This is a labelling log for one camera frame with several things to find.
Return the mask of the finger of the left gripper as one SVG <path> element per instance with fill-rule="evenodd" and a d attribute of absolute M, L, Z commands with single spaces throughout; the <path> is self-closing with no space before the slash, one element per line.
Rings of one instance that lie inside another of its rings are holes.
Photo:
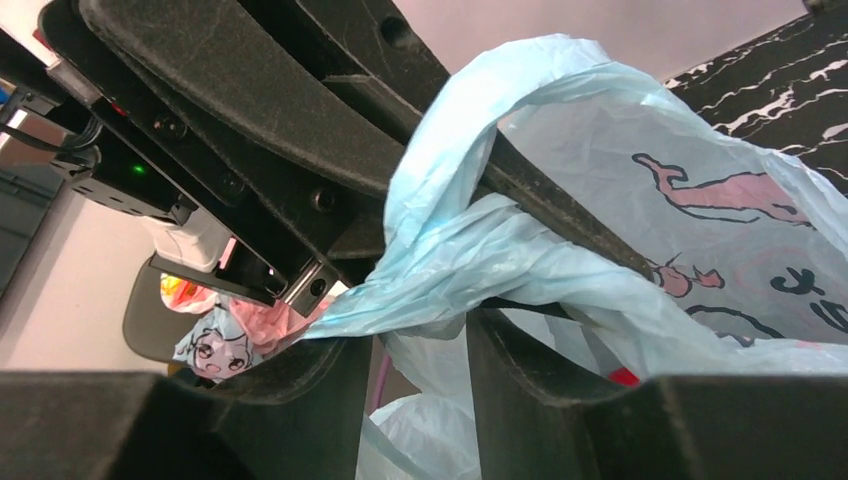
<path fill-rule="evenodd" d="M 502 134 L 494 142 L 473 199 L 499 193 L 514 200 L 519 208 L 563 239 L 604 258 L 653 278 L 644 256 L 618 237 L 577 200 L 533 165 Z"/>

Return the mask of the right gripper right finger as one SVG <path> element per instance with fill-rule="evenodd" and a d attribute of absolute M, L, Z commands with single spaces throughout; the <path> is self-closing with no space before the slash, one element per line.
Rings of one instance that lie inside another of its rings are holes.
<path fill-rule="evenodd" d="M 847 381 L 661 376 L 626 387 L 494 309 L 466 338 L 486 479 L 843 479 Z"/>

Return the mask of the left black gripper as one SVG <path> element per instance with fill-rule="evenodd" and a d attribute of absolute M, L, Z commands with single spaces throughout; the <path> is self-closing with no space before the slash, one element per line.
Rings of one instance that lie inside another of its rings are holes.
<path fill-rule="evenodd" d="M 237 287 L 312 308 L 384 250 L 389 180 L 448 72 L 391 1 L 5 1 L 1 76 L 72 175 L 207 212 Z"/>

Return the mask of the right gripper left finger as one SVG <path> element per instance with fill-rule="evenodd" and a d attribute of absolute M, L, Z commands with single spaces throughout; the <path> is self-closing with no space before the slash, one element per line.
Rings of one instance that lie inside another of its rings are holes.
<path fill-rule="evenodd" d="M 372 343 L 298 343 L 212 389 L 143 372 L 1 375 L 5 479 L 351 479 Z"/>

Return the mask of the light blue plastic bag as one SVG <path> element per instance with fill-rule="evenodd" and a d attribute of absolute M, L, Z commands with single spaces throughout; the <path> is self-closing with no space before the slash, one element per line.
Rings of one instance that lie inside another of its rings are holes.
<path fill-rule="evenodd" d="M 846 196 L 596 42 L 453 75 L 383 231 L 307 333 L 377 334 L 418 388 L 356 478 L 846 477 Z"/>

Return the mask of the red bell pepper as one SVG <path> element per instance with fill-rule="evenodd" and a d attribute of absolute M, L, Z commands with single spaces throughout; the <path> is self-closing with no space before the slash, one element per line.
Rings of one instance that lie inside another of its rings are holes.
<path fill-rule="evenodd" d="M 626 387 L 635 387 L 641 384 L 641 379 L 625 367 L 621 367 L 610 372 L 608 379 L 616 384 Z"/>

